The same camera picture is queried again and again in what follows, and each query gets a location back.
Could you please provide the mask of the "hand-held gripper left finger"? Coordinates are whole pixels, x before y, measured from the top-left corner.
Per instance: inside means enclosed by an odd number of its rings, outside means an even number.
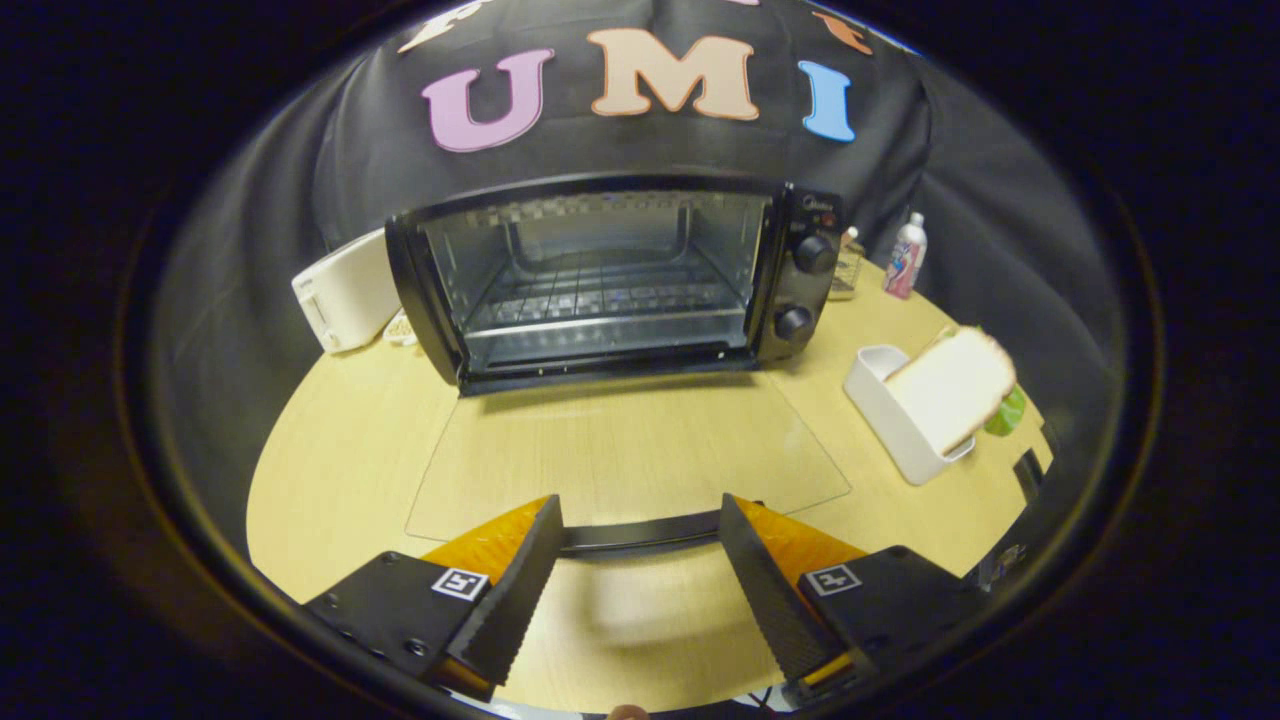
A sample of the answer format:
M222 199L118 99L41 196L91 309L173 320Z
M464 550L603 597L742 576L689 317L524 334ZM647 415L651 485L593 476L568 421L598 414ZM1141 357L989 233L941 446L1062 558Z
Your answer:
M563 538L561 500L548 495L421 557L378 553L305 607L404 675L489 701L507 683Z

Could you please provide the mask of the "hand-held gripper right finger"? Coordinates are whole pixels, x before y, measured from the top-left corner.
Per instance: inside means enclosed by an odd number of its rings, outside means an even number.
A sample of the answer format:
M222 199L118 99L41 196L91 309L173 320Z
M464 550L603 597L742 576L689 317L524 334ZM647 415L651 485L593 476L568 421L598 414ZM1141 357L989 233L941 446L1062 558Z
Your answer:
M991 602L904 544L867 552L735 495L718 538L796 703L911 671Z

